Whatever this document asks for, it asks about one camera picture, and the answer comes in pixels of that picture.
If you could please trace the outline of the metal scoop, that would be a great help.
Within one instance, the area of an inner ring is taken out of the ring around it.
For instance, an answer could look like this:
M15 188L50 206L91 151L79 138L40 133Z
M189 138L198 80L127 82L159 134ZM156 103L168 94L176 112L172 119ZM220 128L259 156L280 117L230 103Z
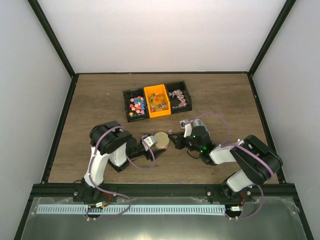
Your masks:
M192 124L194 127L206 127L206 124L201 119L195 119Z

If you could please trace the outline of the clear plastic jar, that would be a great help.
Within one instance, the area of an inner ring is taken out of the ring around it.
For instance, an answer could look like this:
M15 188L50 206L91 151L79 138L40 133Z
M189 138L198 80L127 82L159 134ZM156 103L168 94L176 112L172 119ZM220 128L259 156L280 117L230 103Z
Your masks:
M168 147L169 147L169 144L166 144L166 145L155 145L155 148L157 149L157 150L167 150L168 149Z

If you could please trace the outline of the round white jar lid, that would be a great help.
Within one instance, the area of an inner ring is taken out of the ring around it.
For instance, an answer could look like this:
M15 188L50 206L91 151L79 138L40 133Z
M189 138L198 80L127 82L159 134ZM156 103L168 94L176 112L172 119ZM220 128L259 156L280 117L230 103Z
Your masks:
M166 145L169 144L170 139L169 136L166 132L157 132L155 134L155 137L157 139L157 144L156 145Z

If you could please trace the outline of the black bin with star candies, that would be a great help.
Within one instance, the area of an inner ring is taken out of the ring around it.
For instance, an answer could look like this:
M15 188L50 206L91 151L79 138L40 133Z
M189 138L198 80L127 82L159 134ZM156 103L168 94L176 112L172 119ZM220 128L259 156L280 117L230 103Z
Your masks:
M127 121L135 122L149 119L149 109L143 88L123 91L125 114Z

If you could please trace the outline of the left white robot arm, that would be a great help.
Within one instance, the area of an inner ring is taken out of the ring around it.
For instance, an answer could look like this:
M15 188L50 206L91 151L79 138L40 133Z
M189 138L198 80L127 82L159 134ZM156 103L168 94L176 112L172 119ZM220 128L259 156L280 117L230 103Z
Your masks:
M152 160L154 165L155 159L166 151L165 148L153 151L158 143L155 135L147 133L137 140L117 121L96 125L89 137L91 159L84 175L84 182L88 185L84 195L91 202L97 202L102 196L99 185L104 181L107 164L119 173L132 164L133 159L140 157Z

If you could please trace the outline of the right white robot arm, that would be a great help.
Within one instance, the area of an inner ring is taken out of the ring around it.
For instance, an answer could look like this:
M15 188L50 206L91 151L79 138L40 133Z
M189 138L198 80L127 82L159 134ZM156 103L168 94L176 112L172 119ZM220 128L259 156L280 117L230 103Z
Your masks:
M176 149L198 152L206 165L239 165L240 170L221 184L223 198L229 202L236 200L244 188L264 184L283 166L281 157L255 135L248 135L236 143L214 145L207 129L200 125L190 129L185 126L184 132L171 133L168 137Z

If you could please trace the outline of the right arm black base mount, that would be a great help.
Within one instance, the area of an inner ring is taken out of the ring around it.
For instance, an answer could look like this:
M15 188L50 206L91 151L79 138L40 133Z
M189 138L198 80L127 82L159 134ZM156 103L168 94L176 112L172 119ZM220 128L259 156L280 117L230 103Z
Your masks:
M227 180L230 177L226 178L221 184L210 184L205 187L208 202L211 204L215 202L235 203L243 200L241 195L245 195L245 190L248 190L248 186L234 191L227 185Z

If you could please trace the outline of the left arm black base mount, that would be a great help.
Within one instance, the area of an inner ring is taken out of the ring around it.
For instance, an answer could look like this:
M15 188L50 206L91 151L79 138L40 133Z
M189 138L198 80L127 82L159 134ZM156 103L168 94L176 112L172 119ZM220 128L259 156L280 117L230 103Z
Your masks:
M78 203L93 204L98 202L115 202L117 197L102 192L97 188L89 186L85 181L79 183L73 195L73 201Z

